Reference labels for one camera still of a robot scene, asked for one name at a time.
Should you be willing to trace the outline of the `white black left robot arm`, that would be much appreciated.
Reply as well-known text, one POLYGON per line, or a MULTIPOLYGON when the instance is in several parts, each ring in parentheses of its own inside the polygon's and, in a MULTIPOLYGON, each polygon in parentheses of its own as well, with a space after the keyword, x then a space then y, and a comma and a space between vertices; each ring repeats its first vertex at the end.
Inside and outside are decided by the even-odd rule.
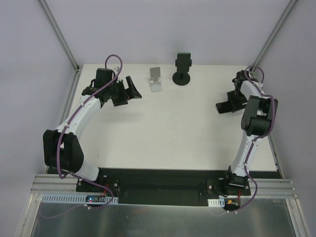
POLYGON ((43 134, 44 162, 58 172, 68 172, 87 179, 87 186, 93 192, 104 188, 104 179, 99 177, 100 169, 84 160, 79 139, 86 126, 105 103, 112 101, 113 106, 126 105, 131 99, 141 99, 131 76, 127 76, 128 87, 119 78, 120 67, 99 68, 95 78, 81 93, 75 111, 54 130, 43 134))

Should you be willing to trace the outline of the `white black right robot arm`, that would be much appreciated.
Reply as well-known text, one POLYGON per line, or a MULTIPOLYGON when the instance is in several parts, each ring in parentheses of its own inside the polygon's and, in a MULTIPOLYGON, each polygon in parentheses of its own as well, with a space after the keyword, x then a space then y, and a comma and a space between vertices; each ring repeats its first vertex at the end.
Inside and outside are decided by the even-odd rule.
POLYGON ((238 72, 233 83, 235 89, 228 93, 228 102, 230 112, 243 109, 240 122, 242 139, 236 158, 222 182, 222 189, 228 195, 248 186, 252 160, 258 145, 274 127, 278 104, 273 96, 264 93, 256 79, 249 77, 247 70, 238 72))

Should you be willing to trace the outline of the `green phone black screen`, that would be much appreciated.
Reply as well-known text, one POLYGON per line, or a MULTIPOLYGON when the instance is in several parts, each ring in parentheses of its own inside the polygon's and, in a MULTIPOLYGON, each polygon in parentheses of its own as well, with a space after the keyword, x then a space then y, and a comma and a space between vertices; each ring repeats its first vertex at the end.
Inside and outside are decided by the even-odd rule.
POLYGON ((188 73, 192 66, 191 53, 179 52, 176 59, 176 68, 178 73, 188 73))

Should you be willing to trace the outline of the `black phone stand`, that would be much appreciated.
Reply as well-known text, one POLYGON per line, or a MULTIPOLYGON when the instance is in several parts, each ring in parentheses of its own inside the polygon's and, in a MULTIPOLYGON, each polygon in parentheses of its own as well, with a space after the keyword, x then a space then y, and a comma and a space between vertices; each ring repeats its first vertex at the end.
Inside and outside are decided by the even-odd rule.
POLYGON ((189 75, 189 72, 188 73, 178 73, 177 71, 173 74, 172 76, 172 80, 173 82, 176 84, 176 85, 179 85, 179 86, 185 86, 187 85, 190 80, 191 80, 191 77, 189 75))

